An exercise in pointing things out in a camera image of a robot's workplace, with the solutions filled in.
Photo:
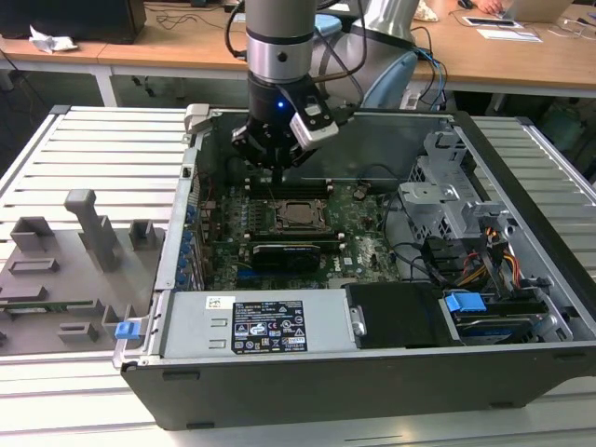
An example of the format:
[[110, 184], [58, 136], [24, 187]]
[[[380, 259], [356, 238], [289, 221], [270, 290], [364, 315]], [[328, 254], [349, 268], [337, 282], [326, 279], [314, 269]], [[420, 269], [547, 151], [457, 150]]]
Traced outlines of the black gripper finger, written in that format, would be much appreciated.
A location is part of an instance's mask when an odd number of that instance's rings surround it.
[[232, 146], [253, 166], [271, 171], [271, 183], [280, 183], [278, 138], [267, 125], [246, 124], [232, 131]]
[[299, 168], [308, 160], [317, 149], [305, 150], [299, 144], [284, 147], [278, 150], [278, 182], [282, 183], [284, 174], [292, 168]]

